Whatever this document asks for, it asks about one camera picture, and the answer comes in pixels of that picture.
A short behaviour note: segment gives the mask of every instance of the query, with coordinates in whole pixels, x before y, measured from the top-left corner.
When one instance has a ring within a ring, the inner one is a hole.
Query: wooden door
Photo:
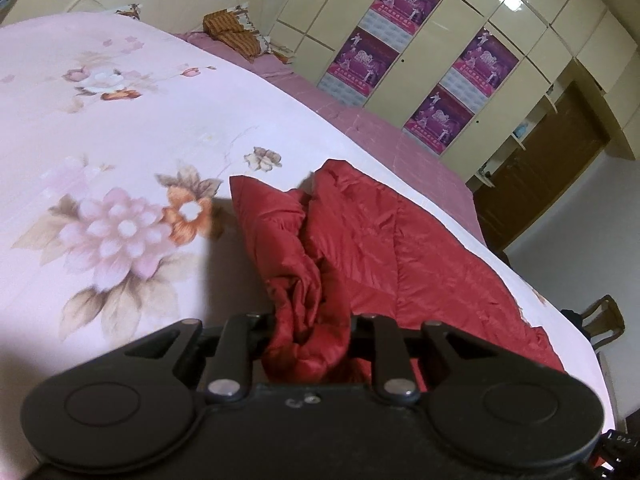
[[[499,253],[542,215],[609,141],[575,84],[491,177],[474,200],[487,246]]]

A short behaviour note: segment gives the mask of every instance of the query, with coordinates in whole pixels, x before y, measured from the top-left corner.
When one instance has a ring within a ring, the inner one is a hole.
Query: red quilt
[[[248,254],[276,307],[263,364],[272,380],[364,380],[345,358],[351,314],[417,329],[436,319],[562,370],[542,328],[437,219],[345,161],[315,173],[311,195],[230,180]]]

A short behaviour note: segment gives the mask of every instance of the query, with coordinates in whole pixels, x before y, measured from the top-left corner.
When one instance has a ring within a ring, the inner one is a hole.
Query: pink bed sheet edge
[[[275,56],[260,56],[250,63],[224,43],[212,40],[202,32],[176,36],[255,73],[315,111],[484,244],[471,190],[419,140],[364,108],[341,104],[293,73]]]

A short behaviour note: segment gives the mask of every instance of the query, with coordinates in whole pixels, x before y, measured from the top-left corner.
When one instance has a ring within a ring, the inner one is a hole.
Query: wooden chair
[[[613,334],[594,344],[594,350],[618,339],[625,331],[625,320],[622,318],[622,314],[620,314],[618,304],[609,294],[596,301],[583,314],[581,314],[580,316],[582,317],[582,320],[586,320],[588,317],[591,317],[600,307],[602,308],[602,312],[589,324],[584,325],[584,329],[591,335],[592,340],[597,335],[604,334],[610,330],[613,331]]]

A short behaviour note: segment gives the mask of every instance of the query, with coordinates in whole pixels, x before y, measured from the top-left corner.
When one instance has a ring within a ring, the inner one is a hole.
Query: metal pin
[[[385,383],[385,391],[388,394],[407,397],[415,391],[415,383],[409,379],[389,379]]]
[[[315,394],[307,394],[305,396],[305,402],[307,404],[318,404],[319,402],[322,402],[322,399]]]
[[[233,379],[216,379],[207,386],[212,394],[222,397],[231,397],[240,391],[240,383]]]
[[[290,408],[302,408],[304,404],[301,400],[296,399],[287,399],[284,401],[284,403]]]

